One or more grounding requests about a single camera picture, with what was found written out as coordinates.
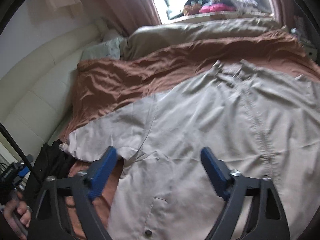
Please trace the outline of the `person's left hand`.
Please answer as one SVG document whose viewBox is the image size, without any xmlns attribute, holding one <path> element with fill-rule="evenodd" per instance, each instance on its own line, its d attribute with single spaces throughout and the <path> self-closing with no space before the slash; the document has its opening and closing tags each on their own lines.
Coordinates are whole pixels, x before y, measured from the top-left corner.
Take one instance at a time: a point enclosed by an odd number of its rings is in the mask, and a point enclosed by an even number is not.
<svg viewBox="0 0 320 240">
<path fill-rule="evenodd" d="M 19 239 L 27 239 L 24 231 L 29 228 L 31 211 L 23 200 L 23 194 L 12 191 L 11 200 L 4 206 L 3 216 Z"/>
</svg>

